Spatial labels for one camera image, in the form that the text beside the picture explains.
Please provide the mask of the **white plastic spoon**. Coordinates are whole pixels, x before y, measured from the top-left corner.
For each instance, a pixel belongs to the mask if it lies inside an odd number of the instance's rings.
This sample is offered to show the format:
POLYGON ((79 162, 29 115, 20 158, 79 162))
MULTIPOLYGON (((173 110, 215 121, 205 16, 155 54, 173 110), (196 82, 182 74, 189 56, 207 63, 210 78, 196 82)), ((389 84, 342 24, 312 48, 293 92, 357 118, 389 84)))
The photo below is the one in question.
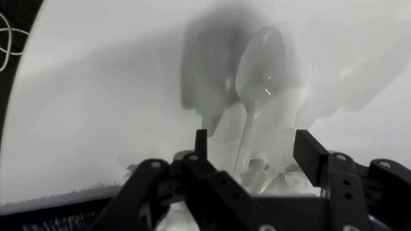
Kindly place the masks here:
POLYGON ((277 124, 277 97, 283 86, 285 45, 278 29, 258 30, 242 54, 235 91, 246 111, 246 120, 233 173, 238 176, 250 159, 266 160, 265 140, 277 124))

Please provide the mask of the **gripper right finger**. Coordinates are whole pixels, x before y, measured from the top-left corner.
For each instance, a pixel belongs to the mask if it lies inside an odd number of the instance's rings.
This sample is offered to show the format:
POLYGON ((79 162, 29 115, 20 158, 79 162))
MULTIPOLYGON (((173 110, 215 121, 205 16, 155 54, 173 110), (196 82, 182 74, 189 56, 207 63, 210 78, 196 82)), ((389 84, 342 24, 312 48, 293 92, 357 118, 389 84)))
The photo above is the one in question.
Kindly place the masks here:
POLYGON ((326 150, 297 130, 293 157, 328 203, 332 231, 411 231, 411 170, 390 159, 369 166, 326 150))

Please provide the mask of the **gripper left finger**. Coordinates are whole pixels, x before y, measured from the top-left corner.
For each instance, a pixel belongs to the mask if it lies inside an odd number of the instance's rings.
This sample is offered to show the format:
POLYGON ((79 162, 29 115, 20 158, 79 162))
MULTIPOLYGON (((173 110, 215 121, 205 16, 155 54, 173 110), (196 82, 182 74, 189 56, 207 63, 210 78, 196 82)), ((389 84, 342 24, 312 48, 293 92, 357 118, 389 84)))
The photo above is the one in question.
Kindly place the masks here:
POLYGON ((194 150, 142 161, 91 231, 155 231, 171 205, 184 202, 200 231, 277 231, 267 211, 226 171, 207 159, 206 130, 194 150))

